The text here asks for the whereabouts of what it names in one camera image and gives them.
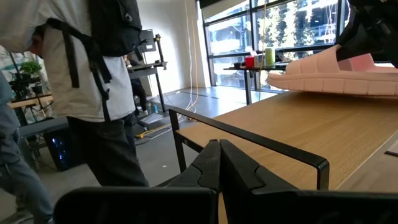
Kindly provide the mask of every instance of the white wall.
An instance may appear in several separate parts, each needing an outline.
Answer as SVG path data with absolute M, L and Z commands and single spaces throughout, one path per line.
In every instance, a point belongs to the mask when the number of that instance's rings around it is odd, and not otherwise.
M 203 60 L 200 50 L 200 37 L 197 26 L 196 4 L 194 0 L 138 0 L 143 29 L 152 29 L 154 34 L 160 34 L 162 50 L 167 70 L 159 69 L 160 84 L 164 93 L 179 90 L 190 86 L 190 57 L 188 48 L 187 16 L 185 3 L 187 1 L 191 52 L 192 52 L 192 76 L 195 84 L 195 56 L 193 48 L 193 30 L 191 15 L 195 29 L 195 41 L 197 45 L 198 86 L 210 85 L 208 70 L 203 71 Z M 147 63 L 153 63 L 160 59 L 158 52 L 146 53 Z M 154 75 L 142 80 L 147 94 L 158 95 L 157 84 Z

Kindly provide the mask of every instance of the backpack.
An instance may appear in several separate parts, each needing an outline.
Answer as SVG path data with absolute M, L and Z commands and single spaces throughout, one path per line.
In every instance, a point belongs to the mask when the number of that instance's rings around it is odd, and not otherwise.
M 87 52 L 90 70 L 95 84 L 101 94 L 105 121 L 111 121 L 106 102 L 109 100 L 110 89 L 103 88 L 100 72 L 104 83 L 111 82 L 111 74 L 103 56 L 122 57 L 137 51 L 141 41 L 142 30 L 139 10 L 136 0 L 86 0 L 91 19 L 91 36 L 82 34 L 67 23 L 49 19 L 47 24 L 62 31 L 72 88 L 79 88 L 79 79 L 75 59 L 75 49 L 71 36 L 79 39 Z

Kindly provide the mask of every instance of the pink slide sandal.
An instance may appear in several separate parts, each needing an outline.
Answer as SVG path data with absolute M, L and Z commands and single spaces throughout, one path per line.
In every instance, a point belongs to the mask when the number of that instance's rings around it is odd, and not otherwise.
M 337 62 L 335 45 L 290 62 L 284 75 L 268 75 L 268 83 L 285 90 L 398 96 L 398 69 L 375 66 L 370 54 Z

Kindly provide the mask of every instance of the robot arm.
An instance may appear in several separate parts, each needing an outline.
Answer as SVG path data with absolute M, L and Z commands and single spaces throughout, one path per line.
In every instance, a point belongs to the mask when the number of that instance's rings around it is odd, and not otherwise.
M 352 15 L 337 40 L 338 60 L 384 52 L 398 68 L 398 1 L 349 0 Z

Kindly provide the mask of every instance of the dark jeans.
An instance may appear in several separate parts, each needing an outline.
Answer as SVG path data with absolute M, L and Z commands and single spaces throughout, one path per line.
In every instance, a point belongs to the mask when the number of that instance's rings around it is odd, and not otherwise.
M 131 88 L 133 96 L 139 97 L 139 104 L 143 111 L 147 110 L 147 94 L 145 89 L 142 87 L 141 81 L 139 78 L 135 78 L 131 80 Z
M 92 123 L 68 117 L 83 158 L 102 186 L 148 186 L 134 145 L 133 115 Z

